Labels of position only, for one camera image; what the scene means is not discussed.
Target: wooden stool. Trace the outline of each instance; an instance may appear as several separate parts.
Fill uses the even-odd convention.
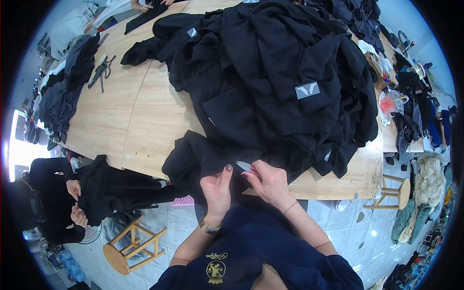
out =
[[[401,186],[399,189],[396,188],[387,188],[385,187],[385,178],[399,181],[401,182]],[[409,193],[411,191],[411,182],[409,178],[400,178],[391,175],[383,174],[382,176],[382,190],[380,192],[381,198],[379,201],[374,199],[374,204],[371,206],[364,206],[364,208],[371,208],[371,209],[403,209],[407,205],[407,201],[409,200]],[[381,206],[380,203],[385,199],[386,196],[396,197],[398,198],[398,205],[397,206]]]
[[[168,231],[168,229],[164,228],[159,233],[151,232],[151,231],[147,230],[146,228],[144,228],[144,227],[140,226],[139,224],[137,224],[141,219],[142,219],[142,217],[140,216],[138,219],[134,220],[130,225],[128,225],[128,227],[126,227],[124,229],[124,231],[122,231],[119,235],[117,235],[109,243],[103,245],[103,254],[105,254],[106,260],[111,265],[111,267],[113,267],[116,271],[118,271],[119,273],[121,273],[123,275],[129,275],[129,273],[132,272],[133,270],[138,269],[138,268],[142,267],[143,265],[150,263],[151,261],[155,260],[156,258],[161,256],[162,254],[164,254],[164,250],[162,250],[159,253],[156,253],[156,252],[158,251],[158,240],[159,240],[160,236],[165,234]],[[145,243],[143,243],[141,245],[138,245],[138,243],[140,243],[141,239],[138,238],[137,240],[135,240],[135,229],[139,229],[139,230],[147,233],[151,237]],[[130,234],[131,234],[131,237],[132,237],[132,243],[130,245],[128,245],[127,247],[125,247],[124,249],[119,251],[117,248],[114,247],[114,244],[116,244],[116,242],[119,241],[119,239],[121,239],[128,231],[131,231]],[[152,252],[147,251],[145,249],[147,246],[149,246],[150,244],[153,244],[153,243],[154,243],[154,252],[155,253],[152,253]],[[144,252],[145,254],[149,255],[150,257],[143,260],[143,261],[141,261],[141,262],[139,262],[139,263],[137,263],[137,264],[135,264],[135,265],[133,265],[133,266],[131,266],[131,267],[129,267],[128,260],[131,257],[135,256],[137,253],[141,252],[141,251]]]

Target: bracelet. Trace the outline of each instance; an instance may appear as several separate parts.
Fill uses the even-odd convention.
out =
[[[297,203],[298,203],[298,201],[295,201],[294,204],[292,204],[289,208],[287,208],[287,210],[284,212],[284,215],[287,213],[287,211],[289,211],[289,209],[291,209],[292,206],[294,206],[294,205],[297,204]]]

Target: woman's left hand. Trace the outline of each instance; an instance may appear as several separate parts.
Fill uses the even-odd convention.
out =
[[[200,180],[201,188],[203,189],[208,203],[207,215],[209,217],[213,217],[217,220],[220,219],[221,221],[231,207],[229,185],[232,178],[232,171],[232,165],[227,164],[222,172],[212,176],[205,176]]]
[[[174,0],[163,0],[161,4],[165,4],[166,6],[171,6],[174,3]]]

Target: gold embroidery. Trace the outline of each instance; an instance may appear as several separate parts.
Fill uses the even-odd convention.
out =
[[[223,260],[227,258],[227,253],[222,253],[222,254],[217,254],[217,253],[211,253],[211,255],[206,255],[206,258],[211,258],[212,260]]]
[[[222,277],[226,273],[226,265],[222,261],[211,261],[206,267],[206,274],[209,277],[208,283],[222,283]]]

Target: gray logo patch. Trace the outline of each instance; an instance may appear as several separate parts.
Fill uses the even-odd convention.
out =
[[[198,33],[197,33],[197,30],[196,30],[195,27],[194,27],[194,28],[188,30],[188,31],[187,31],[187,34],[192,38],[192,37],[194,37],[195,35],[197,35]]]
[[[295,91],[296,91],[296,97],[298,98],[298,100],[320,93],[317,82],[304,84],[304,85],[295,87]]]

